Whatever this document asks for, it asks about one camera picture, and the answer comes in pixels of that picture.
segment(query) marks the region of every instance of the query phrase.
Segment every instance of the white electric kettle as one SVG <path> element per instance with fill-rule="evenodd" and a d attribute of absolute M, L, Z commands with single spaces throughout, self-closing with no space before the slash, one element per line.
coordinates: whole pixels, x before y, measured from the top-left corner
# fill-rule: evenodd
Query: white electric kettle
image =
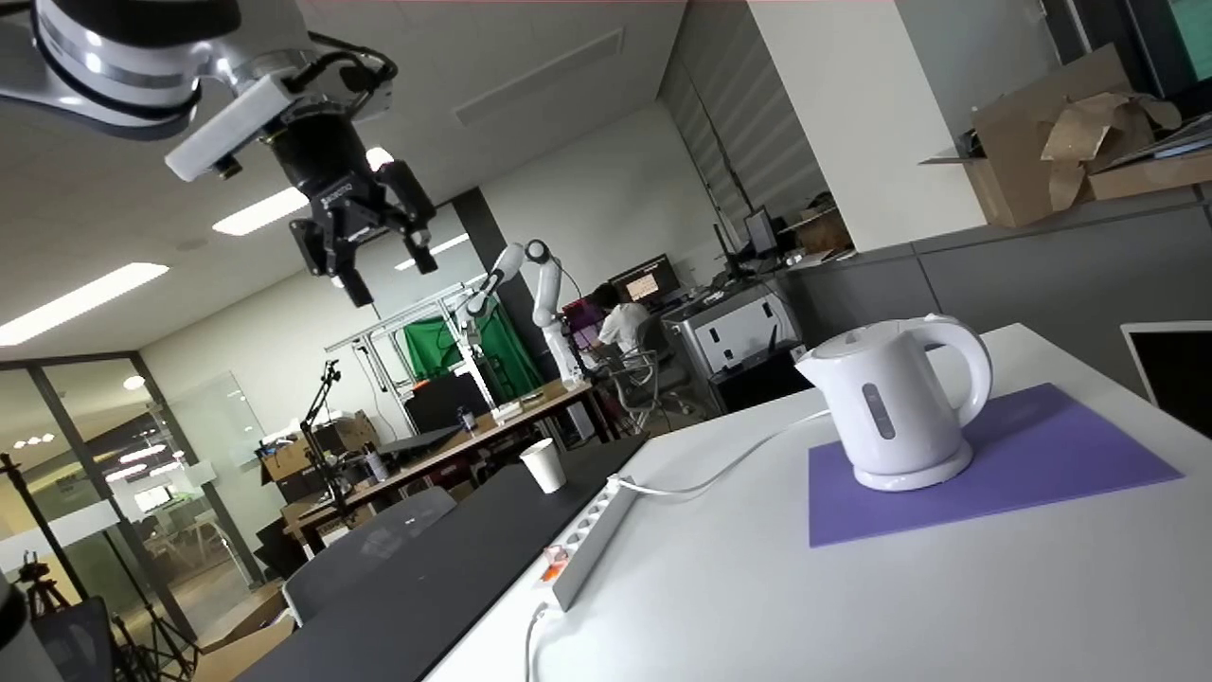
<path fill-rule="evenodd" d="M 927 350 L 957 350 L 970 369 L 961 405 L 945 399 Z M 961 321 L 893 317 L 831 336 L 794 359 L 831 402 L 840 446 L 866 490 L 924 490 L 961 475 L 974 446 L 961 441 L 989 402 L 989 351 Z"/>

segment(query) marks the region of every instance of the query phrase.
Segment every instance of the laboratory room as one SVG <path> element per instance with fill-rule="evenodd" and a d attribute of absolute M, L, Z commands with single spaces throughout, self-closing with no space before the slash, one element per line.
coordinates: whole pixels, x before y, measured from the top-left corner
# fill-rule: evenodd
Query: laboratory room
<path fill-rule="evenodd" d="M 1212 0 L 0 5 L 0 680 L 1206 682 Z"/>

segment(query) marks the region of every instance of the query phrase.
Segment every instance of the kettle lid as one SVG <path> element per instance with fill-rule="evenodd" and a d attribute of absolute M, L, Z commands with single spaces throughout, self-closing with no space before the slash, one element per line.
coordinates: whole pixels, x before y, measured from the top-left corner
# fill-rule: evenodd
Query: kettle lid
<path fill-rule="evenodd" d="M 886 317 L 876 328 L 839 334 L 839 336 L 823 341 L 818 350 L 812 350 L 812 359 L 849 359 L 849 355 L 886 350 L 907 334 L 907 328 L 910 328 L 910 317 Z"/>

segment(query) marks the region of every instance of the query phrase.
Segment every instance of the kettle base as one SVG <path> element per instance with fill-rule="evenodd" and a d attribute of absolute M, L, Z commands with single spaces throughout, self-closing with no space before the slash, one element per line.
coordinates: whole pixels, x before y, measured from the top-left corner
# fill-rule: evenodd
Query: kettle base
<path fill-rule="evenodd" d="M 910 475 L 870 475 L 870 469 L 856 469 L 856 480 L 865 490 L 880 490 L 880 492 L 910 492 L 910 490 L 927 490 L 941 480 L 957 478 L 967 465 L 974 461 L 974 446 L 957 444 L 952 459 L 927 465 L 927 469 L 910 469 Z"/>

